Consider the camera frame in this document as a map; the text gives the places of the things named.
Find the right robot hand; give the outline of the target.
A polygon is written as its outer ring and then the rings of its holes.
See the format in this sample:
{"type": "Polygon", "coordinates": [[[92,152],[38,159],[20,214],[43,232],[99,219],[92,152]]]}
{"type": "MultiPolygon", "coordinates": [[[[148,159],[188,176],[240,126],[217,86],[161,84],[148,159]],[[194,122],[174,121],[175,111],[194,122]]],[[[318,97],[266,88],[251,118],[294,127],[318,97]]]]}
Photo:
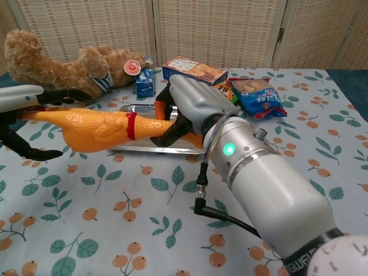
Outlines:
{"type": "Polygon", "coordinates": [[[169,147],[182,139],[202,148],[205,134],[223,115],[238,114],[220,90],[179,74],[172,75],[156,97],[156,118],[168,121],[173,106],[178,110],[175,122],[162,135],[150,138],[158,147],[169,147]]]}

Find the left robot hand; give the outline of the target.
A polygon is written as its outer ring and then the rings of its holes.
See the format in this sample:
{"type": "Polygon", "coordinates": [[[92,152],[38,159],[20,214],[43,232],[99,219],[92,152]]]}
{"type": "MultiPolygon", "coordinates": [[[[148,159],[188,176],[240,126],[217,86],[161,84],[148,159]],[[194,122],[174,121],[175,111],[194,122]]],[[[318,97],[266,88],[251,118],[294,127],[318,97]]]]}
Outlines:
{"type": "Polygon", "coordinates": [[[90,95],[78,89],[46,90],[38,85],[0,88],[0,143],[27,159],[47,161],[58,158],[63,155],[61,151],[32,148],[10,126],[16,123],[21,113],[35,107],[91,99],[90,95]]]}

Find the yellow rubber chicken toy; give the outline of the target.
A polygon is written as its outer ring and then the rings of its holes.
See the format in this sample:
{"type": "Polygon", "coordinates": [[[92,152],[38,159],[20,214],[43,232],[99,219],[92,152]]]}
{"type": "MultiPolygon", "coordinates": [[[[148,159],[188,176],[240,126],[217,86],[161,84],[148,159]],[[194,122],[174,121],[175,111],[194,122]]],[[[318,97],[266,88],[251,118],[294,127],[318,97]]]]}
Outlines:
{"type": "Polygon", "coordinates": [[[135,112],[104,112],[84,108],[37,107],[21,119],[45,121],[62,129],[74,152],[99,152],[134,140],[159,137],[174,122],[146,118],[135,112]]]}

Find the stainless steel tray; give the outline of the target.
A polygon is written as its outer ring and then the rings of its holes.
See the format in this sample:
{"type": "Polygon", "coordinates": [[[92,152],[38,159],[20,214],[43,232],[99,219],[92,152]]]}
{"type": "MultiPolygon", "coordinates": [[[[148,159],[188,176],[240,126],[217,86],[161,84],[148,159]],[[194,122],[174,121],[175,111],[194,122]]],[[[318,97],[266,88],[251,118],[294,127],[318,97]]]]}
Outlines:
{"type": "MultiPolygon", "coordinates": [[[[123,105],[119,111],[136,112],[142,117],[155,118],[154,104],[129,104],[123,105]]],[[[203,154],[204,150],[197,148],[192,143],[184,140],[177,140],[169,147],[157,147],[149,138],[131,141],[123,145],[115,146],[111,150],[153,152],[158,154],[203,154]]]]}

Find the green snack packet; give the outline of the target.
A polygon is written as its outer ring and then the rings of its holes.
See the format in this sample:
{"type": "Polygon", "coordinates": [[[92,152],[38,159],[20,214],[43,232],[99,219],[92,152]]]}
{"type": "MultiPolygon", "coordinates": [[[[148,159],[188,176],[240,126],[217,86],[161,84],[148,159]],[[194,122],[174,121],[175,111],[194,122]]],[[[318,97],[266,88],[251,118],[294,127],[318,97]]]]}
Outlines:
{"type": "Polygon", "coordinates": [[[225,96],[227,100],[231,101],[234,105],[239,103],[239,99],[233,91],[233,87],[227,80],[215,84],[213,88],[220,90],[223,96],[225,96]]]}

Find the blue orange biscuit box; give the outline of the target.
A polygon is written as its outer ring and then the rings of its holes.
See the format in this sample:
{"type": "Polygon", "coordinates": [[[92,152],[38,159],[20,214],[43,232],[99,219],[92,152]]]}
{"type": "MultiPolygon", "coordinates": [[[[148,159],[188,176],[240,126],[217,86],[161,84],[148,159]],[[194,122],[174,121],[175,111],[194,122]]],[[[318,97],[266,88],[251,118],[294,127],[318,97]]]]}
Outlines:
{"type": "Polygon", "coordinates": [[[167,81],[172,75],[179,74],[204,82],[209,86],[221,83],[228,77],[228,71],[226,70],[190,60],[183,56],[178,56],[163,64],[162,74],[167,81]]]}

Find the brown teddy bear plush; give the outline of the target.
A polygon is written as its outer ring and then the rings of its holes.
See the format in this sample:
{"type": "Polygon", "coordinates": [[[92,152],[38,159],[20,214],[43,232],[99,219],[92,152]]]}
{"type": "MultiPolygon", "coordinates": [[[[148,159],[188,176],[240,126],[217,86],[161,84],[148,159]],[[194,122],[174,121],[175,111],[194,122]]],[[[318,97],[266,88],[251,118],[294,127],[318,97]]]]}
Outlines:
{"type": "Polygon", "coordinates": [[[43,52],[33,33],[21,29],[6,34],[4,52],[15,81],[57,90],[78,89],[91,98],[134,82],[127,68],[130,64],[136,69],[150,66],[142,54],[108,45],[82,47],[76,60],[60,62],[43,52]]]}

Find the blue milk carton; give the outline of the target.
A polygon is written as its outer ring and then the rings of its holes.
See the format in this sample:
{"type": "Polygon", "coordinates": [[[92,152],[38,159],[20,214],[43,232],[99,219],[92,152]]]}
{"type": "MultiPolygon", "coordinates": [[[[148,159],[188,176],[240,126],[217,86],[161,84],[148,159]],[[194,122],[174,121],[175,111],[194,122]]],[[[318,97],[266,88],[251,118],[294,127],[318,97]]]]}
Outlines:
{"type": "Polygon", "coordinates": [[[145,55],[144,58],[146,67],[136,77],[137,98],[147,98],[155,95],[153,58],[150,55],[145,55]]]}

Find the blue snack bag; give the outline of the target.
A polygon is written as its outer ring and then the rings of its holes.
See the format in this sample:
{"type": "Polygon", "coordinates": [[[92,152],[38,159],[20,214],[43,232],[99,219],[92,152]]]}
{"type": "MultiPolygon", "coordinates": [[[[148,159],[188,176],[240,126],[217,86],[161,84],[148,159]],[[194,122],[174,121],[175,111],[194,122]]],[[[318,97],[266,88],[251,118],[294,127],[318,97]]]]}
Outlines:
{"type": "Polygon", "coordinates": [[[286,117],[278,91],[269,84],[268,79],[230,78],[233,92],[240,106],[253,118],[286,117]]]}

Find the woven folding screen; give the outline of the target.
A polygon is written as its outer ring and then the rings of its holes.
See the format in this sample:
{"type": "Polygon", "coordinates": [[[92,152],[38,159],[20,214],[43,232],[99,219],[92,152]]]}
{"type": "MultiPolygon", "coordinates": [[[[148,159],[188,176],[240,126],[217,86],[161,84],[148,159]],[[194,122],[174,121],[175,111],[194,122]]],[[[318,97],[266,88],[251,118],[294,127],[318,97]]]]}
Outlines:
{"type": "Polygon", "coordinates": [[[0,0],[0,74],[8,31],[25,29],[66,62],[85,45],[218,67],[368,70],[368,0],[0,0]]]}

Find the red round hang tag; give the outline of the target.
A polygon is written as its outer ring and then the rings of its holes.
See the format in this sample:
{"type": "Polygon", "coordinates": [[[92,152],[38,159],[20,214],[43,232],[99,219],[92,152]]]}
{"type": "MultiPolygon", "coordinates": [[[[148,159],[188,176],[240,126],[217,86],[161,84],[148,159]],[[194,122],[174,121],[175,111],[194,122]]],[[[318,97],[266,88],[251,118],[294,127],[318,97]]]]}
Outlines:
{"type": "Polygon", "coordinates": [[[130,76],[137,76],[141,72],[141,65],[137,60],[127,60],[124,63],[123,69],[130,76]]]}

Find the floral leaf tablecloth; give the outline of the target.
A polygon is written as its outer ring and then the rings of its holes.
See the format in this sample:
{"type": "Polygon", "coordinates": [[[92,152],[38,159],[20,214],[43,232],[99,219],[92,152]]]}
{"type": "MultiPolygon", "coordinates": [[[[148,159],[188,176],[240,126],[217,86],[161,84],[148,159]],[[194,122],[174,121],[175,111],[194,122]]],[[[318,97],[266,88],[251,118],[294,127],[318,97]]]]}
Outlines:
{"type": "MultiPolygon", "coordinates": [[[[231,68],[268,78],[288,113],[257,121],[346,234],[368,235],[368,71],[231,68]]],[[[288,276],[270,247],[193,213],[200,155],[76,153],[22,123],[36,162],[0,145],[0,276],[288,276]]]]}

